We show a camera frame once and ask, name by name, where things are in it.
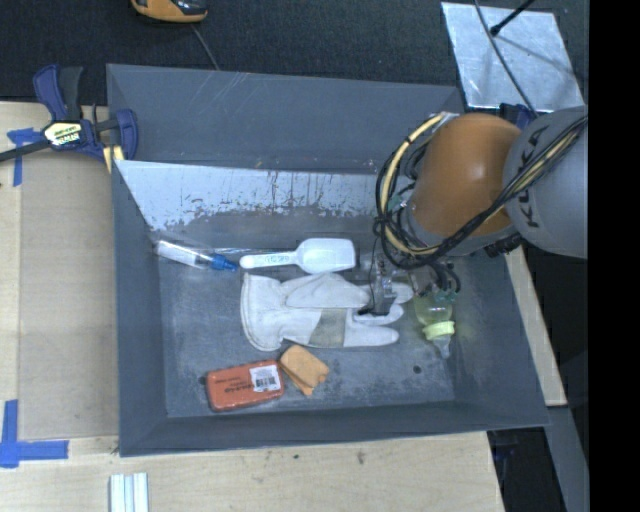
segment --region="small plastic bottle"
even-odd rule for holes
[[[229,261],[221,254],[209,254],[167,240],[156,242],[154,250],[158,256],[200,269],[230,270],[232,272],[238,270],[237,263]]]
[[[418,321],[424,325],[422,332],[428,341],[440,351],[443,358],[448,358],[451,335],[455,332],[453,303],[455,293],[432,290],[422,297],[414,297],[413,305]]]

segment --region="plastic scoop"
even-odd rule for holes
[[[298,265],[308,274],[338,272],[356,266],[356,250],[345,238],[309,238],[295,251],[250,254],[240,258],[242,268]]]

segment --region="blue syringe cap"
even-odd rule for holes
[[[227,258],[222,256],[221,254],[215,254],[211,263],[209,265],[214,270],[230,270],[231,272],[235,272],[238,270],[238,264],[233,261],[229,261]]]

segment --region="black cable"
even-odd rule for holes
[[[516,80],[516,77],[513,76],[513,73],[511,72],[511,69],[509,69],[509,66],[507,66],[507,63],[505,62],[504,57],[502,56],[502,53],[500,53],[500,50],[498,49],[498,45],[493,40],[493,36],[491,35],[491,31],[489,30],[489,26],[487,25],[487,21],[484,19],[484,15],[482,14],[482,10],[480,9],[480,5],[478,4],[478,0],[473,0],[473,3],[476,6],[476,11],[478,12],[478,16],[480,18],[480,22],[482,23],[482,28],[486,32],[487,38],[489,39],[489,42],[491,43],[491,46],[493,46],[493,49],[496,52],[496,55],[498,56],[498,59],[500,59],[500,62],[502,63],[502,66],[504,67],[504,70],[507,72],[507,75],[509,75],[509,78],[511,79],[511,82],[513,83],[514,87],[518,90],[518,94],[520,94],[520,96],[522,97],[522,99],[526,103],[526,105],[529,108],[529,110],[531,110],[531,113],[533,114],[533,116],[534,117],[538,117],[538,113],[536,112],[536,109],[533,108],[533,105],[532,105],[531,101],[529,101],[529,98],[527,97],[527,95],[524,93],[524,91],[520,87],[520,84],[518,84],[518,81]]]
[[[213,56],[213,53],[211,53],[211,50],[209,49],[209,46],[204,40],[204,37],[202,37],[202,34],[200,33],[200,31],[196,28],[196,26],[193,23],[190,23],[189,26],[191,27],[191,30],[193,30],[193,33],[198,38],[198,41],[200,41],[200,44],[204,48],[204,51],[207,53],[207,56],[209,57],[209,60],[213,65],[213,69],[215,69],[216,71],[220,71],[220,66],[218,66],[218,62],[216,61],[216,58]]]

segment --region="tan sponge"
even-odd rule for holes
[[[329,374],[329,367],[300,345],[294,345],[280,357],[280,367],[307,396]]]

